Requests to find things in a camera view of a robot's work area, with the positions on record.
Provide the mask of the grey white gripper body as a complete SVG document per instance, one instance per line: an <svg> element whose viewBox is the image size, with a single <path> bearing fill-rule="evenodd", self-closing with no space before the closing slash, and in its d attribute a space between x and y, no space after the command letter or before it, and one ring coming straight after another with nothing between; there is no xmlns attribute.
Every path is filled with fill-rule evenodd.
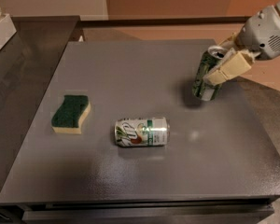
<svg viewBox="0 0 280 224"><path fill-rule="evenodd" d="M280 2L250 17L237 36L237 44L259 52L258 60L280 56Z"/></svg>

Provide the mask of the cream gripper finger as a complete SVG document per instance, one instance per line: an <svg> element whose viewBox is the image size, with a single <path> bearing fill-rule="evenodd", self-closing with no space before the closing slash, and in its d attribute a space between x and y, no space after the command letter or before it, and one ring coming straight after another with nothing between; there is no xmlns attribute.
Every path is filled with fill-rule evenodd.
<svg viewBox="0 0 280 224"><path fill-rule="evenodd" d="M238 42L237 33L233 33L227 39L220 42L218 46L224 49L235 49L235 50L240 50L242 48L242 46Z"/></svg>
<svg viewBox="0 0 280 224"><path fill-rule="evenodd" d="M211 69L206 80L213 85L218 85L238 77L252 68L258 56L260 56L259 52L251 52L248 49L230 49Z"/></svg>

